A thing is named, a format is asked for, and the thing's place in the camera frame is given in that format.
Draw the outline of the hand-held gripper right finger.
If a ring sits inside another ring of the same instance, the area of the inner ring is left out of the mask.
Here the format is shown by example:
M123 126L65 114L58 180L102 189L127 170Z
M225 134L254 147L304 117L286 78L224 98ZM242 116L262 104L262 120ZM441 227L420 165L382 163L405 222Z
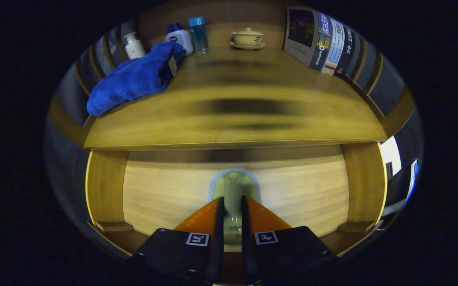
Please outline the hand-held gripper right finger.
M313 284L336 264L336 254L307 226L291 227L243 196L242 263L246 284Z

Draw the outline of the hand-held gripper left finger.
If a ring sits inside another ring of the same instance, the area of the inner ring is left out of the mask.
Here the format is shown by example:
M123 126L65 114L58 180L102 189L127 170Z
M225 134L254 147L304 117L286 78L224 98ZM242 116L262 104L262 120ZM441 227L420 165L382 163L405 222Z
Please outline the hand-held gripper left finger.
M175 229L158 228L132 255L152 273L149 284L213 284L224 256L224 198L196 211Z

